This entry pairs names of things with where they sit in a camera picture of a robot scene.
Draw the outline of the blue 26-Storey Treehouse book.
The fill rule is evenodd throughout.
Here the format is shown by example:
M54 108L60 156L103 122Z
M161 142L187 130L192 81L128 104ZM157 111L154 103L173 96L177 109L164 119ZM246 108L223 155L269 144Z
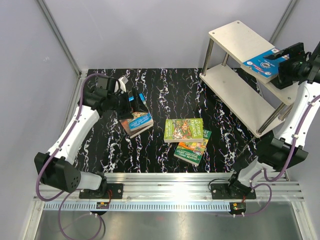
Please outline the blue 26-Storey Treehouse book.
M152 115L149 111L148 112L136 111L136 112L133 112L133 116L134 116L133 119L128 119L129 127L131 129L137 128L140 125L150 120L153 120Z

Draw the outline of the blue back-cover book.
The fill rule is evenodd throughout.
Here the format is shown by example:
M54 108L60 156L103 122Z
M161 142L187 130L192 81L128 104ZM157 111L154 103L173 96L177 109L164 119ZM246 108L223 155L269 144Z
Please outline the blue back-cover book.
M275 60L269 60L264 57L272 55L274 53L279 52L280 50L277 48L272 48L266 52L263 52L251 59L248 59L243 62L243 65L251 69L255 74L259 77L262 77L262 81L264 83L268 83L273 78L278 76L278 67L280 63L289 59L288 55L282 56Z

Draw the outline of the lime 65-Storey Treehouse book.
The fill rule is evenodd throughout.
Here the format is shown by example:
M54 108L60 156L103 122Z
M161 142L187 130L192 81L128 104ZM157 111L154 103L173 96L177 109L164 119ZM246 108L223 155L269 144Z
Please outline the lime 65-Storey Treehouse book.
M202 143L204 124L202 118L166 119L165 143Z

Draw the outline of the green 104-Storey Treehouse book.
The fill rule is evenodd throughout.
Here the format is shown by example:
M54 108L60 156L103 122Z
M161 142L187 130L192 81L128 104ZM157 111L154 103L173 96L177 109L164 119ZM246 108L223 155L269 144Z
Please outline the green 104-Storey Treehouse book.
M194 166L198 166L207 148L212 132L203 131L203 142L180 142L174 152L174 156Z

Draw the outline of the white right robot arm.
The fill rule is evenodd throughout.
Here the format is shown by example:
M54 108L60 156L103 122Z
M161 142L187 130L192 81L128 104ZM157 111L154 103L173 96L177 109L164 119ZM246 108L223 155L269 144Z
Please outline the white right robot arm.
M234 173L228 180L226 192L233 199L245 197L264 178L268 183L277 181L285 171L303 162L310 125L320 108L320 47L305 52L298 42L277 52L264 52L261 57L275 61L288 58L278 64L276 86L286 87L297 83L294 103L284 112L285 122L273 137L263 137L257 143L256 158L245 168Z

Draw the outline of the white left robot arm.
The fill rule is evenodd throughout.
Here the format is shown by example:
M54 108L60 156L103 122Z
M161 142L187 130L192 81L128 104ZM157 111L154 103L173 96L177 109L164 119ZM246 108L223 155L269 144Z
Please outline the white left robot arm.
M129 100L126 88L128 79L110 77L93 73L85 78L98 78L97 86L85 92L85 83L80 88L80 97L74 116L54 145L45 153L38 152L34 158L37 170L35 191L37 197L46 202L40 193L40 184L69 194L82 190L82 197L102 199L110 194L107 178L101 172L84 172L74 167L78 150L92 127L101 116L114 111L119 119L133 118L133 112L147 112L148 109L135 88L132 89L133 100Z

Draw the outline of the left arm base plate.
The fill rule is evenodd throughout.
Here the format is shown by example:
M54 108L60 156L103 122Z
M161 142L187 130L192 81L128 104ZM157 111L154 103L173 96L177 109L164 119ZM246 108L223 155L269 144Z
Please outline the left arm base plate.
M84 189L80 191L80 199L93 199L93 200L102 200L102 199L116 199L121 200L123 198L123 188L122 183L106 183L103 184L97 190Z

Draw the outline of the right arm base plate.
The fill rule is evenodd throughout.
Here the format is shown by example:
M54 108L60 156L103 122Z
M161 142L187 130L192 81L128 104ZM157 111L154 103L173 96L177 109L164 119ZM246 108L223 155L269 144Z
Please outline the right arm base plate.
M237 193L229 190L227 183L211 183L210 192L213 200L255 200L257 198L256 192L249 192L247 195Z

